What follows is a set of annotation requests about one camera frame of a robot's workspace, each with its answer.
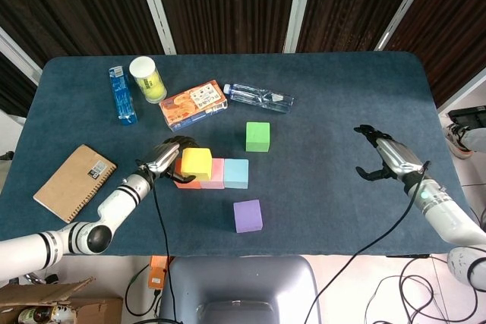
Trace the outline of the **pink foam cube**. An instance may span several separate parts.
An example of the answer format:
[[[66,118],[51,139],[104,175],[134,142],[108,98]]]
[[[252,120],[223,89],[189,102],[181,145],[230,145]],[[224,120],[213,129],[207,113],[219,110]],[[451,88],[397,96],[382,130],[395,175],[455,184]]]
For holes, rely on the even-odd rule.
[[[221,158],[212,159],[212,173],[211,179],[208,181],[201,181],[202,189],[222,190],[224,189],[224,164],[225,160]]]

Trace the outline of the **blue snack carton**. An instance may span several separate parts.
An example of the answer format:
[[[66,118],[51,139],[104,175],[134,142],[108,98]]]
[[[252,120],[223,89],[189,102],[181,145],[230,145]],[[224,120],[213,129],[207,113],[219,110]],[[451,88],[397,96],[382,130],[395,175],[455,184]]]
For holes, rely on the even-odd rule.
[[[128,87],[128,76],[121,65],[109,69],[109,79],[119,121],[123,125],[137,123],[133,100]]]

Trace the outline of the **orange foam cube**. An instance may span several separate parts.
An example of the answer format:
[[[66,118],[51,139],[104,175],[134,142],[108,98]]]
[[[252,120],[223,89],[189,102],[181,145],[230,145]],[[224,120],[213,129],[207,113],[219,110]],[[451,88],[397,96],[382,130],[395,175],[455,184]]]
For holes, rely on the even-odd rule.
[[[181,173],[181,158],[178,158],[175,160],[175,173],[180,174]],[[193,180],[191,182],[188,182],[187,184],[179,183],[177,181],[174,181],[175,186],[179,189],[186,189],[186,190],[200,190],[201,185],[199,181]]]

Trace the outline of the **yellow foam cube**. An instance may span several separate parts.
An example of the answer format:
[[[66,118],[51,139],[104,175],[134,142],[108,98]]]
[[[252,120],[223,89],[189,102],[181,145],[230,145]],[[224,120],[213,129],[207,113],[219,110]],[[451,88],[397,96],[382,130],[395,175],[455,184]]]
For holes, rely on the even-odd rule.
[[[180,171],[184,177],[195,176],[199,181],[210,181],[212,166],[210,149],[191,147],[183,150]]]

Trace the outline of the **blue table cloth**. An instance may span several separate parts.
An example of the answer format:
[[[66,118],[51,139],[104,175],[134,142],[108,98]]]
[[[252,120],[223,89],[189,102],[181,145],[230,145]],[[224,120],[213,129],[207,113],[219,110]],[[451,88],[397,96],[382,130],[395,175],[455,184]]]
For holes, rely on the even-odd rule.
[[[462,192],[428,80],[408,52],[262,55],[158,55],[169,95],[208,80],[245,83],[295,98],[287,114],[231,101],[226,110],[182,130],[216,158],[247,159],[247,189],[182,190],[156,182],[115,233],[110,255],[169,251],[193,255],[350,255],[447,253],[402,183],[369,182],[381,160],[355,132],[369,124],[429,162],[429,174],[463,209]],[[109,69],[131,56],[59,57],[43,68],[0,193],[0,241],[58,230],[64,222],[33,195],[80,145],[117,165],[77,215],[94,222],[99,204],[136,170],[136,160],[171,136],[157,105],[131,88],[136,124],[117,116]],[[245,151],[246,123],[270,123],[268,153]],[[263,229],[237,233],[233,203],[259,200]]]

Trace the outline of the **printed yellow tennis ball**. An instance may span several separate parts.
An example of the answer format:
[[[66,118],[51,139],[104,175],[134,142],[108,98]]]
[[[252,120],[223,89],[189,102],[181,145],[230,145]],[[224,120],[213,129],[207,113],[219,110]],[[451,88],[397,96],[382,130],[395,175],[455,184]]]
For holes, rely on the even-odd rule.
[[[144,93],[153,93],[159,87],[159,79],[156,75],[137,78],[137,84]]]

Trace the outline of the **white sneaker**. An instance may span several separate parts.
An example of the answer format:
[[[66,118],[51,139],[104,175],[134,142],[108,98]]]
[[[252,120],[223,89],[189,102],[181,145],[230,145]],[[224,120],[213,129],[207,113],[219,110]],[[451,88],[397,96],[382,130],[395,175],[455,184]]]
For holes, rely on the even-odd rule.
[[[468,149],[462,142],[463,137],[468,131],[469,126],[462,126],[455,122],[450,122],[443,127],[443,134],[446,138],[450,152],[458,159],[468,159],[473,155],[473,151]]]

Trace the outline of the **orange cookie box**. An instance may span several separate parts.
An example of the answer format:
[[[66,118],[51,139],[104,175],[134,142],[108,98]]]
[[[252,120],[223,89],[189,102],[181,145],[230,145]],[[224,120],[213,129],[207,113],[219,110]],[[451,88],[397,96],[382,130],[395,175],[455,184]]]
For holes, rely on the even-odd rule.
[[[168,128],[175,132],[228,107],[225,94],[215,80],[190,88],[159,103]]]

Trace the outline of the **brown cardboard box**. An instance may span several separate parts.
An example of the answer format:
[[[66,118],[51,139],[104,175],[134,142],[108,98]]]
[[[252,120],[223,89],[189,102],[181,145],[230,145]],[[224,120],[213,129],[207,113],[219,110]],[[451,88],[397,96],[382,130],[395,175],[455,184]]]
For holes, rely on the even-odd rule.
[[[81,298],[83,290],[94,278],[80,282],[56,285],[15,285],[0,288],[0,324],[18,324],[18,315],[27,308],[41,306],[66,306],[77,316],[74,324],[121,324],[120,297]]]

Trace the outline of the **light blue foam cube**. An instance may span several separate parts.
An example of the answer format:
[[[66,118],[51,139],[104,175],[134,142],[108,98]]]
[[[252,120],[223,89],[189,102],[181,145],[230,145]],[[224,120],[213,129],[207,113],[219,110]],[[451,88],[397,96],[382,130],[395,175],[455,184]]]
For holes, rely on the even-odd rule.
[[[224,188],[247,189],[249,177],[247,159],[224,159]]]

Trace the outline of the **orange device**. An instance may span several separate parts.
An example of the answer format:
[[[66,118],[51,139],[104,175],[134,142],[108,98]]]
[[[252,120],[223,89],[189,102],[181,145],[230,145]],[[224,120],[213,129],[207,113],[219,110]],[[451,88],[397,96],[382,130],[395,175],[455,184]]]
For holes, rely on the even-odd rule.
[[[153,290],[162,290],[169,264],[172,258],[170,256],[151,256],[149,261],[149,275],[147,285]]]

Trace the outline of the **purple foam cube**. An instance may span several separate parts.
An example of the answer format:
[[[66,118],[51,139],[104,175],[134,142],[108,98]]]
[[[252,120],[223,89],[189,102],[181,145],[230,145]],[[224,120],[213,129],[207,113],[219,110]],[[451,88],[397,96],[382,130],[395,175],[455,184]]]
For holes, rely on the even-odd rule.
[[[235,230],[237,233],[260,231],[263,219],[259,200],[248,200],[233,203]]]

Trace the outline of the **person's leg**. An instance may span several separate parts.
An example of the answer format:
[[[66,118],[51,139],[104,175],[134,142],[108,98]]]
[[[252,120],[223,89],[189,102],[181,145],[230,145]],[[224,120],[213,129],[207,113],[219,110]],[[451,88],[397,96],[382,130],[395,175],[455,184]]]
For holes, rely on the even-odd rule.
[[[475,153],[486,153],[486,127],[467,130],[462,144]]]

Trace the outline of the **white partition post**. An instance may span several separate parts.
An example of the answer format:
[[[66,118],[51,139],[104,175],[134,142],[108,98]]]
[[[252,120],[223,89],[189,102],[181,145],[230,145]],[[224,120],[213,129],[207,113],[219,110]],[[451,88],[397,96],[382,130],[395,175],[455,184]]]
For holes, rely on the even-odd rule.
[[[456,103],[467,97],[468,94],[481,86],[485,81],[486,68],[478,72],[470,81],[468,81],[463,87],[455,92],[444,104],[442,104],[437,109],[437,113],[440,115],[444,112],[448,112]]]
[[[297,50],[307,3],[308,0],[292,0],[283,53],[295,53]]]
[[[42,68],[0,27],[0,53],[36,86],[42,76]]]
[[[379,42],[374,47],[374,51],[383,51],[387,44],[390,42],[393,34],[395,33],[397,27],[400,25],[402,19],[405,17],[407,11],[412,6],[414,0],[402,0],[399,7],[397,8],[392,19],[388,23],[383,34],[379,38]]]
[[[166,55],[176,55],[172,32],[169,26],[169,21],[166,16],[165,8],[162,0],[146,0],[150,14],[152,16],[159,41],[162,45],[163,51]]]

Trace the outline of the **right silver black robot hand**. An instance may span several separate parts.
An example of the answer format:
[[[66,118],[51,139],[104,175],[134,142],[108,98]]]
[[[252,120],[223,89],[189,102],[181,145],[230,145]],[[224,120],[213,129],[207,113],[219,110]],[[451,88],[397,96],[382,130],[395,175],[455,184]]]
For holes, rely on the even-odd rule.
[[[357,166],[355,170],[361,178],[366,181],[392,178],[404,183],[406,193],[420,182],[424,173],[423,163],[407,146],[367,124],[355,127],[354,131],[366,137],[382,160],[382,169],[373,172]]]

